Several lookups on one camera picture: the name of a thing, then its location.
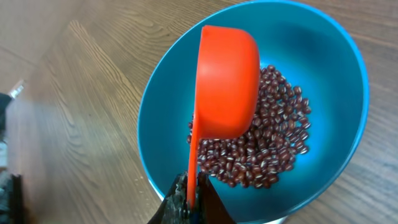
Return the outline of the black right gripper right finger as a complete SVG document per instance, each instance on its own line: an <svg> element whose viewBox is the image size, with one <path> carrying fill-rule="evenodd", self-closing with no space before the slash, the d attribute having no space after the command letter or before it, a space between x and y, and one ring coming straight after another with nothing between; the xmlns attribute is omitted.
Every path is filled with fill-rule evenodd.
<svg viewBox="0 0 398 224"><path fill-rule="evenodd" d="M195 209L194 223L236 224L231 218L211 181L203 172L198 174L198 208Z"/></svg>

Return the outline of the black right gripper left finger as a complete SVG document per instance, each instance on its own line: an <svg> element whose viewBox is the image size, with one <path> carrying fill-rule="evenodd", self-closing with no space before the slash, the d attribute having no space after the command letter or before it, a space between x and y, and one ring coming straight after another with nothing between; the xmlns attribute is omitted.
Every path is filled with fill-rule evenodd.
<svg viewBox="0 0 398 224"><path fill-rule="evenodd" d="M188 223L187 173L176 176L165 198L148 224Z"/></svg>

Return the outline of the orange measuring scoop blue handle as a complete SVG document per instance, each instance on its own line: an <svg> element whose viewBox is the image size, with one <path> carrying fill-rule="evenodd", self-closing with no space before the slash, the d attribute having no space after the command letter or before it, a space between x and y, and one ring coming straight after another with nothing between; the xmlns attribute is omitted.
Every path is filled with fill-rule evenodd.
<svg viewBox="0 0 398 224"><path fill-rule="evenodd" d="M197 60L187 205L194 208L198 143L233 139L251 125L259 88L259 50L244 30L203 26Z"/></svg>

